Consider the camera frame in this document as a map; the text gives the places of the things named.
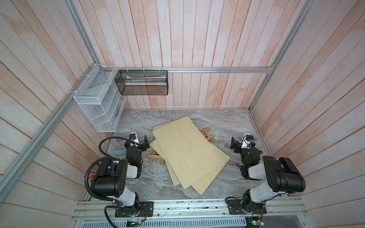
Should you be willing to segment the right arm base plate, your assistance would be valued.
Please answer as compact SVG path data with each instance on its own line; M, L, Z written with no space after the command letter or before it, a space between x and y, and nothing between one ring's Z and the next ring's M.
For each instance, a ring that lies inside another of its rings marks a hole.
M265 204L251 202L246 199L229 198L225 200L230 215L267 214Z

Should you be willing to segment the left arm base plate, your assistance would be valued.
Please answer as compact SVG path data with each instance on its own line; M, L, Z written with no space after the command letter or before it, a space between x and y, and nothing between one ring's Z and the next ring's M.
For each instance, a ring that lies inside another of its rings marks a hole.
M154 212L153 201L139 202L139 206L135 203L134 206L121 207L115 212L116 218L133 218L133 217L152 217Z

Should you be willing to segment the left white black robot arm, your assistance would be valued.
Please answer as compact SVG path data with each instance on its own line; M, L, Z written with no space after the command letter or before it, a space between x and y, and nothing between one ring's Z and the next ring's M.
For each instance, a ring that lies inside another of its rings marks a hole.
M126 156L124 159L107 154L102 149L102 144L111 139L125 141ZM150 148L145 137L139 143L136 136L129 139L112 136L102 140L99 150L104 157L93 162L85 173L85 188L89 195L99 200L114 202L116 210L124 211L128 216L137 216L141 209L137 193L126 187L127 179L138 179L142 173L142 152Z

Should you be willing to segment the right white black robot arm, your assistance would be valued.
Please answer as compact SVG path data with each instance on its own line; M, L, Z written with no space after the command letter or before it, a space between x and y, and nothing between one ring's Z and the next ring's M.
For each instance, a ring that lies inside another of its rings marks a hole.
M255 138L246 134L236 140L232 138L230 149L240 154L241 175L246 180L263 180L264 182L254 189L245 191L241 199L227 197L226 204L230 214L266 214L266 202L281 195L290 195L303 192L306 183L290 158L275 158L262 156L257 149Z

